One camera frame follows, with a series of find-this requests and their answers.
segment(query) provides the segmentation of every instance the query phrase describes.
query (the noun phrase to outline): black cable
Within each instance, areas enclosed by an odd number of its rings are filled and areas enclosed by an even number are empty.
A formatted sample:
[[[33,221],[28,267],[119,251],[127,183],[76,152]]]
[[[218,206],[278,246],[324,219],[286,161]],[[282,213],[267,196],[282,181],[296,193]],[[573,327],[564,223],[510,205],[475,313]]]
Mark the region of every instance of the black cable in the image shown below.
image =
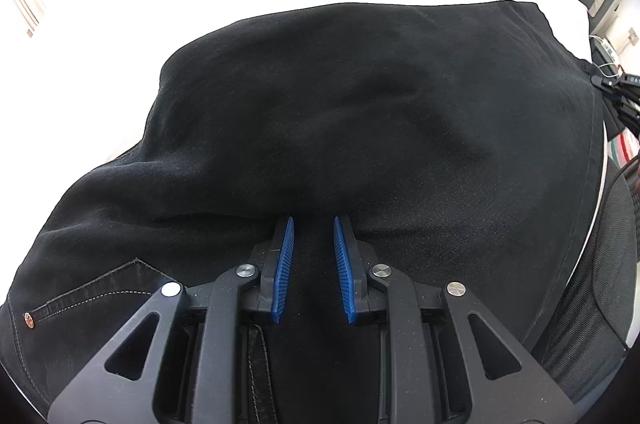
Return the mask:
[[[607,324],[610,330],[614,333],[614,335],[620,341],[620,344],[622,345],[622,348],[624,348],[625,353],[629,351],[629,347],[626,345],[626,339],[623,339],[622,336],[620,336],[620,334],[618,333],[618,331],[614,328],[613,324],[609,321],[609,319],[605,315],[604,310],[602,309],[602,306],[600,306],[600,301],[598,301],[598,296],[596,295],[596,289],[595,289],[594,271],[596,268],[596,256],[598,254],[598,244],[600,243],[600,224],[602,223],[602,216],[604,215],[604,208],[607,204],[607,200],[609,199],[609,194],[611,193],[611,190],[613,189],[613,186],[616,184],[618,179],[624,174],[624,172],[628,168],[630,168],[633,164],[638,162],[638,160],[640,160],[640,153],[634,156],[631,160],[629,160],[629,162],[627,162],[622,168],[620,168],[616,172],[612,181],[609,183],[609,185],[607,185],[607,188],[604,194],[602,195],[602,201],[600,202],[600,216],[598,218],[598,223],[596,225],[596,235],[595,235],[595,242],[594,242],[595,245],[593,248],[593,262],[591,263],[591,293],[593,294],[593,299],[596,303],[596,308],[598,309],[598,312],[600,312],[600,315],[604,319],[604,322]]]

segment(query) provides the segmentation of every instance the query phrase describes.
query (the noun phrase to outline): ridged blue pad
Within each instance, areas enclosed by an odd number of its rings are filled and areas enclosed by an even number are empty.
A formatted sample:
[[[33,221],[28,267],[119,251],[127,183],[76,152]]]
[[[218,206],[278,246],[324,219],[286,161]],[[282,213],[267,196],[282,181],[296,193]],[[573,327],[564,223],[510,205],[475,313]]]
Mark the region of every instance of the ridged blue pad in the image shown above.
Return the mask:
[[[289,273],[291,271],[291,260],[293,259],[293,218],[289,216],[287,228],[284,231],[284,238],[278,256],[276,274],[273,277],[273,304],[271,305],[271,316],[275,323],[280,322],[280,316],[284,310],[284,301],[287,296],[289,286]]]
[[[342,291],[342,304],[344,313],[350,323],[356,320],[356,303],[353,290],[353,276],[351,275],[351,265],[349,263],[349,255],[347,246],[344,242],[342,234],[342,225],[340,218],[334,218],[334,248],[335,262],[338,265],[338,278],[340,280],[340,290]]]

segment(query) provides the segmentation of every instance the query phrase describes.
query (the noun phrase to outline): black denim fabric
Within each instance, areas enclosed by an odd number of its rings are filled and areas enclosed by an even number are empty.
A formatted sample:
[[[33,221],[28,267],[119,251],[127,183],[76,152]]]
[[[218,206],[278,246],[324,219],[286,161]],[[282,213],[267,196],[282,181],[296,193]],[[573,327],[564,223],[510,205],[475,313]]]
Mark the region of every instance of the black denim fabric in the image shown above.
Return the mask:
[[[0,361],[46,411],[167,277],[214,280],[283,213],[296,251],[265,336],[282,422],[375,412],[376,338],[344,320],[335,214],[385,263],[464,282],[534,342],[598,196],[592,69],[516,2],[338,4],[197,39],[162,68],[141,142],[47,220],[0,309]]]

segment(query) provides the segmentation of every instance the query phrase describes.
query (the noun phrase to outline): triangular cutout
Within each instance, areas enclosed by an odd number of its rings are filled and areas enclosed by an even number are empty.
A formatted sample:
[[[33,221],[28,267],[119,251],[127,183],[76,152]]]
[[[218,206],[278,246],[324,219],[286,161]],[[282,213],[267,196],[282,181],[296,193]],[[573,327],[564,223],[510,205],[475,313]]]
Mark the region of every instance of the triangular cutout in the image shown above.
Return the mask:
[[[120,377],[129,380],[138,380],[142,376],[146,356],[149,353],[149,347],[151,347],[159,320],[160,316],[156,313],[145,317],[107,359],[104,363],[105,370],[110,374],[120,375]]]
[[[515,374],[522,369],[518,359],[502,344],[494,331],[478,315],[469,314],[468,320],[478,345],[478,352],[487,379],[499,379],[505,375]]]

